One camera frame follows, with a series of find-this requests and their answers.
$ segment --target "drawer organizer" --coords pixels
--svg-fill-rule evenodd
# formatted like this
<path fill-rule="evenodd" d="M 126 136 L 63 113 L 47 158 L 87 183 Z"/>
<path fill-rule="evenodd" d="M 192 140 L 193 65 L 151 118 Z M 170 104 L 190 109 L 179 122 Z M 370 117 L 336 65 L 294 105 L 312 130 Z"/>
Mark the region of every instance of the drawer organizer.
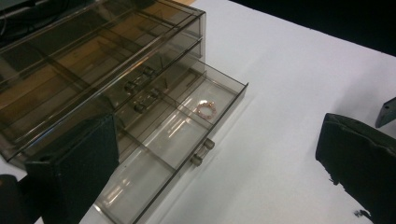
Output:
<path fill-rule="evenodd" d="M 82 120 L 112 113 L 120 166 L 94 206 L 115 223 L 144 221 L 245 94 L 204 60 L 201 10 L 86 7 L 0 52 L 1 154 L 23 168 Z"/>

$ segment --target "white surface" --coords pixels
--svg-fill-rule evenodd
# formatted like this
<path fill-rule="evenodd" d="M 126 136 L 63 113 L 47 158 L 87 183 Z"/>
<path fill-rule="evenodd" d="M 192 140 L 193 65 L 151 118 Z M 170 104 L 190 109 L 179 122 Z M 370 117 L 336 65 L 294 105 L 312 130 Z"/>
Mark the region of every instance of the white surface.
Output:
<path fill-rule="evenodd" d="M 371 223 L 315 150 L 327 112 L 374 126 L 396 59 L 229 1 L 193 6 L 207 12 L 206 62 L 250 85 L 161 223 Z"/>

